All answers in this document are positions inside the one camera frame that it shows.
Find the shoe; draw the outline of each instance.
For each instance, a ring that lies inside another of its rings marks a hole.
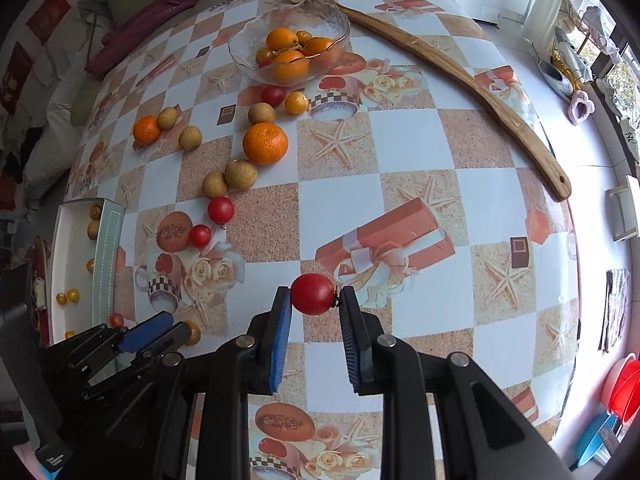
[[[584,61],[576,54],[571,45],[564,41],[558,43],[558,54],[564,66],[571,71],[578,83],[584,84],[593,81],[591,68],[585,65]]]
[[[595,109],[596,107],[593,101],[589,99],[589,94],[584,90],[576,90],[571,97],[571,104],[569,105],[567,113],[569,120],[576,126],[589,117]]]
[[[574,87],[571,85],[569,79],[560,72],[555,66],[543,59],[538,60],[538,70],[542,75],[546,84],[566,102],[570,102],[571,94],[574,92]]]
[[[556,27],[554,29],[554,33],[556,35],[556,41],[558,43],[566,43],[571,48],[574,48],[574,46],[571,44],[571,40],[569,39],[569,37],[567,36],[567,34],[566,34],[566,32],[564,30],[562,30],[560,27]]]

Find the tangerine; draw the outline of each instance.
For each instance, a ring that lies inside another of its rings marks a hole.
[[[297,50],[287,50],[273,60],[271,74],[279,83],[293,83],[306,77],[309,60]]]
[[[258,123],[242,138],[247,158],[256,166],[270,166],[278,162],[289,149],[289,139],[283,129],[271,123]]]
[[[276,52],[294,46],[297,42],[296,33],[284,27],[274,28],[265,40],[267,46]]]
[[[311,38],[305,43],[302,54],[305,56],[314,56],[315,54],[324,52],[332,46],[332,44],[334,44],[334,40],[330,40],[329,38]]]
[[[133,138],[143,146],[151,144],[160,136],[158,120],[153,115],[138,119],[133,126]]]

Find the glass bowl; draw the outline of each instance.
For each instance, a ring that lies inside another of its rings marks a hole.
[[[330,38],[334,43],[314,56],[258,68],[255,53],[265,46],[265,38],[277,27],[290,28],[294,32],[306,30],[313,37]],[[337,7],[322,0],[304,0],[294,6],[272,10],[248,22],[229,40],[229,53],[242,72],[260,83],[299,86],[338,65],[346,51],[349,32],[349,19]]]

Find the blue gripper pad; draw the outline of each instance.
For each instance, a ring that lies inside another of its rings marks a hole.
[[[168,312],[161,312],[130,330],[122,336],[122,341],[116,346],[121,352],[135,353],[144,348],[154,339],[161,336],[174,325],[174,317]]]

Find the white chair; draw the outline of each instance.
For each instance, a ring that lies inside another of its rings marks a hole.
[[[607,195],[617,195],[622,206],[622,223],[625,232],[615,235],[614,241],[628,240],[638,236],[638,217],[640,216],[640,184],[631,175],[626,176],[626,184],[606,190]]]

